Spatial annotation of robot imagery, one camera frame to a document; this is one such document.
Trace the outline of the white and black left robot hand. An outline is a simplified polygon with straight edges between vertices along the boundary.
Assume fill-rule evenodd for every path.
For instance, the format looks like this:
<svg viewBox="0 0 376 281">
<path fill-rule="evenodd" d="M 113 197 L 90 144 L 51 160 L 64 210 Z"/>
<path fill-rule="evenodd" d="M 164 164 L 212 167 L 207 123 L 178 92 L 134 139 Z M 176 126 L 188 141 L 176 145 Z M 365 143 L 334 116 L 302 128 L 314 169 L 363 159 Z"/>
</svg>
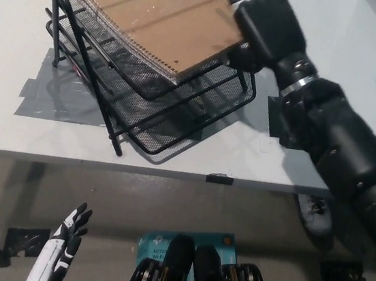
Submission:
<svg viewBox="0 0 376 281">
<path fill-rule="evenodd" d="M 83 203 L 63 220 L 45 243 L 26 281 L 64 281 L 92 214 Z"/>
</svg>

